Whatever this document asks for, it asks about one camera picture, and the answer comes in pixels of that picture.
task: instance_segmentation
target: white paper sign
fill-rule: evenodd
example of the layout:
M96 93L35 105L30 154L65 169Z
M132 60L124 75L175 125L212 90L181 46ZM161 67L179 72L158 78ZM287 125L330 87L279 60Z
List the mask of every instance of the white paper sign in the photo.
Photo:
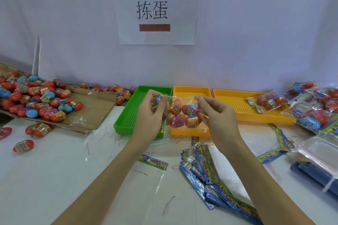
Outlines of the white paper sign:
M198 0L114 0L120 44L194 45Z

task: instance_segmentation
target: hand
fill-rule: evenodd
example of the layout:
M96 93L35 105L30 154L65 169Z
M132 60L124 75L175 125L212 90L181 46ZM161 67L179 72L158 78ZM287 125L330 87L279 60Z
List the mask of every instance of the hand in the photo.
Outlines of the hand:
M137 148L140 154L148 149L162 126L162 116L168 105L168 96L164 95L157 108L154 109L153 107L157 105L157 95L162 94L154 90L147 92L139 106L133 135L129 140L129 143Z
M198 103L209 118L202 117L203 122L209 127L214 144L220 152L235 141L242 140L239 133L234 109L221 103L215 98L198 96Z

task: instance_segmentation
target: forearm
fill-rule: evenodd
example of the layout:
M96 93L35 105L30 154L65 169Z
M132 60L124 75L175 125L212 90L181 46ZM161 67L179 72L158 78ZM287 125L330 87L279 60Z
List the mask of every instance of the forearm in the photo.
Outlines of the forearm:
M141 155L127 144L52 225L101 224L131 167Z
M221 152L242 181L265 225L314 224L265 170L239 138Z

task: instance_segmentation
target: plastic tray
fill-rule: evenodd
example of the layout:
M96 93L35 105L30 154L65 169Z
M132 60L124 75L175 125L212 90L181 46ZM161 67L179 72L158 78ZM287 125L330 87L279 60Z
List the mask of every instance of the plastic tray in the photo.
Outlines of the plastic tray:
M192 87L192 86L174 86L173 96L177 97L193 97L196 95L203 95L211 97L209 87ZM171 135L182 135L182 136L198 136L210 138L209 129L206 132L197 131L196 129L185 129L170 128Z
M236 118L239 121L276 123L284 125L293 125L294 121L291 117L282 115L281 111L288 108L283 104L280 108L268 112L266 114L258 114L256 108L250 106L245 98L258 96L264 93L243 92L231 90L214 89L214 97L221 102L230 105L236 112Z
M114 129L117 133L125 135L133 134L139 105L141 104L145 95L150 89L158 91L162 94L166 94L168 96L170 96L172 92L171 87L138 86L114 124ZM162 137L163 133L158 133L158 135L156 136L156 138Z

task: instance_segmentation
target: person's right hand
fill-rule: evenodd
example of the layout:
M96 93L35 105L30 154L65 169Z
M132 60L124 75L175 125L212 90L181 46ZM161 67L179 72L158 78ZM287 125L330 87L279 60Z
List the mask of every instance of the person's right hand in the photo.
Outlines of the person's right hand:
M221 103L215 98L198 96L198 103L204 113L209 117L202 117L203 122L209 127L211 137L219 151L224 151L226 145L242 141L238 130L234 109Z

